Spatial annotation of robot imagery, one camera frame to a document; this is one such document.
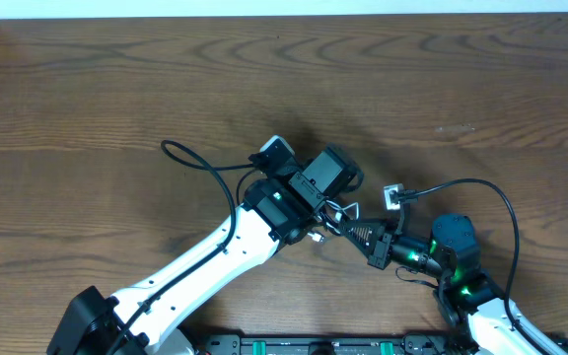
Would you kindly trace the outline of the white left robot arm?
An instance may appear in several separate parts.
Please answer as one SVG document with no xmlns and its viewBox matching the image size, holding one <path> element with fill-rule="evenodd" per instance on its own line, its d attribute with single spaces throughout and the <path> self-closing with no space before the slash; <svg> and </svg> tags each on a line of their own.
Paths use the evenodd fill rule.
<svg viewBox="0 0 568 355">
<path fill-rule="evenodd" d="M 245 169 L 264 177 L 241 201 L 223 190 L 229 217 L 208 237 L 153 275 L 108 297 L 90 286 L 74 297 L 48 346 L 49 354 L 156 354 L 205 301 L 280 249 L 325 223 L 325 204 L 356 190 L 360 168 L 328 145 L 300 163 L 288 143 L 272 137 Z"/>
</svg>

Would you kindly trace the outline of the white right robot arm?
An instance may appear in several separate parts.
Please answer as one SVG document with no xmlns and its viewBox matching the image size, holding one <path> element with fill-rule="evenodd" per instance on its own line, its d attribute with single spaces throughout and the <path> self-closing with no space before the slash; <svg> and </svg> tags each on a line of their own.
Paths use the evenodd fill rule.
<svg viewBox="0 0 568 355">
<path fill-rule="evenodd" d="M 468 217 L 437 218 L 427 238 L 407 232 L 402 218 L 342 220 L 338 230 L 369 265 L 385 269 L 396 263 L 434 278 L 433 298 L 445 322 L 457 332 L 459 350 L 568 354 L 568 344 L 537 329 L 482 268 L 481 248 Z"/>
</svg>

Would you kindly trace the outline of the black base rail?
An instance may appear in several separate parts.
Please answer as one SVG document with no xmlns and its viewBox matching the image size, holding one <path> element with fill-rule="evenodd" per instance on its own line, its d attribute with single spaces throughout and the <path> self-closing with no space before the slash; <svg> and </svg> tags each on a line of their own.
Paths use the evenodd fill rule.
<svg viewBox="0 0 568 355">
<path fill-rule="evenodd" d="M 196 346 L 202 355 L 402 355 L 479 354 L 449 337 L 408 333 L 398 337 L 247 337 L 211 335 Z"/>
</svg>

